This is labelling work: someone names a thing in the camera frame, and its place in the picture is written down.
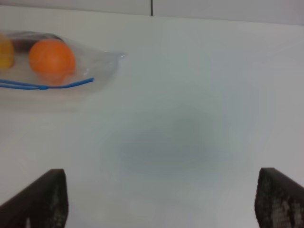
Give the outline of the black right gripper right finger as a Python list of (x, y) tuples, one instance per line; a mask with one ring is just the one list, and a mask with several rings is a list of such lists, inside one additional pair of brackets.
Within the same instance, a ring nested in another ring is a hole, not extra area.
[(261, 228), (302, 228), (304, 188), (275, 168), (261, 168), (254, 210)]

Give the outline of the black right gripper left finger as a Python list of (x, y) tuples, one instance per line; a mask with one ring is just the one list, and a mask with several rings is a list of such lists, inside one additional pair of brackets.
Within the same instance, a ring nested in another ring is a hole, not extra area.
[(63, 228), (68, 193), (63, 169), (50, 169), (0, 206), (2, 228)]

